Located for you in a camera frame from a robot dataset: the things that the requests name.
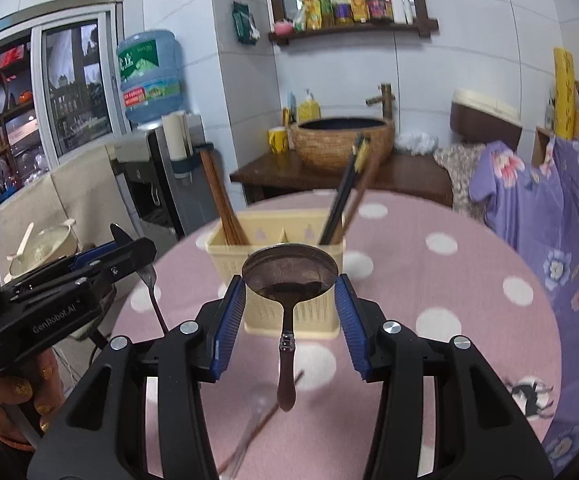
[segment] bronze faucet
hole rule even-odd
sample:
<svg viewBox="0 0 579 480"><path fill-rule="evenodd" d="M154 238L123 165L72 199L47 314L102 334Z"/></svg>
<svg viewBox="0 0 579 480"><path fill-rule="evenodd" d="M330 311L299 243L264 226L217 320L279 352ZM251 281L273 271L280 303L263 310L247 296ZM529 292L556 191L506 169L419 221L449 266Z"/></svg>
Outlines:
<svg viewBox="0 0 579 480"><path fill-rule="evenodd" d="M396 100L396 96L392 93L392 86L390 83L382 83L378 89L380 96L365 99L367 106L372 106L377 103L383 103L383 118L390 121L394 120L394 105L392 101Z"/></svg>

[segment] human hand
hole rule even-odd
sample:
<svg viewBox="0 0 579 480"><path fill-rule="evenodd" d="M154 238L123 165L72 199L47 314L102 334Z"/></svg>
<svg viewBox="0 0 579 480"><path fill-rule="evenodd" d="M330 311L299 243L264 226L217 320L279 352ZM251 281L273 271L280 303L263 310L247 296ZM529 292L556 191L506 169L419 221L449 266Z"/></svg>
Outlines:
<svg viewBox="0 0 579 480"><path fill-rule="evenodd" d="M63 405L63 384L58 374L58 363L52 349L35 357L41 376L41 386L32 390L32 385L20 377L0 377L0 440L12 447L27 444L26 438L7 416L3 404L22 404L34 397L34 407L41 415L41 429L47 431L52 416Z"/></svg>

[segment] orange bracelet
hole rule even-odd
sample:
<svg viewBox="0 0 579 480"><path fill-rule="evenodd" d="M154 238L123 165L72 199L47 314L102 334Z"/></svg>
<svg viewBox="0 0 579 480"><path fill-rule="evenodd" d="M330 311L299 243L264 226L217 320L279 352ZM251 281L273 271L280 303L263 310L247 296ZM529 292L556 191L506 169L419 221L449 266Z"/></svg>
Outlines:
<svg viewBox="0 0 579 480"><path fill-rule="evenodd" d="M17 449L19 451L29 451L29 452L33 452L34 448L32 446L30 446L29 444L21 444L20 442L15 442L13 440L9 440L8 438L5 438L3 435L0 435L0 441L5 444L6 446L12 447L14 449Z"/></svg>

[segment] pink tablecloth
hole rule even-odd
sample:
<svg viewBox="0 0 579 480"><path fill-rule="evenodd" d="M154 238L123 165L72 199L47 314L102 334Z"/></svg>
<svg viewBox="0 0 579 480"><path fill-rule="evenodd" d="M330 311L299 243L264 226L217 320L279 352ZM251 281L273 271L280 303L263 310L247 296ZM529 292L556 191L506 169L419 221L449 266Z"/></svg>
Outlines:
<svg viewBox="0 0 579 480"><path fill-rule="evenodd" d="M333 191L256 204L260 209L329 208ZM224 294L204 253L209 228L184 240L157 264L159 305L168 326L193 319L206 301ZM463 334L510 384L538 382L540 416L530 418L542 439L556 411L561 349L556 320L540 283L521 258L492 232L447 208L387 192L369 192L348 237L344 272L359 297L377 301L388 319L421 335L449 340ZM128 299L115 335L139 342L161 335L143 285ZM256 383L278 378L278 339L241 330L230 367L201 390L217 464L236 447ZM297 402L276 415L250 447L240 480L296 478L358 480L367 459L380 384L353 369L345 338L299 341L295 369L305 370ZM421 471L433 459L433 390L426 383ZM148 387L148 462L160 470L155 385ZM525 407L525 399L516 396Z"/></svg>

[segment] purple floral fabric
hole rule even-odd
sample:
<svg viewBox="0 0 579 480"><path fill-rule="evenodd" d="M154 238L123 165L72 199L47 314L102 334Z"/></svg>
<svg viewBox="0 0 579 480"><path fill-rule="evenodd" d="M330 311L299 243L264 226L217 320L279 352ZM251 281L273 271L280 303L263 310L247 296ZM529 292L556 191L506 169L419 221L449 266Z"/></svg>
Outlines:
<svg viewBox="0 0 579 480"><path fill-rule="evenodd" d="M579 451L579 141L553 138L538 169L488 144L469 192L487 200L486 224L544 284L556 316L561 396L543 446L557 474Z"/></svg>

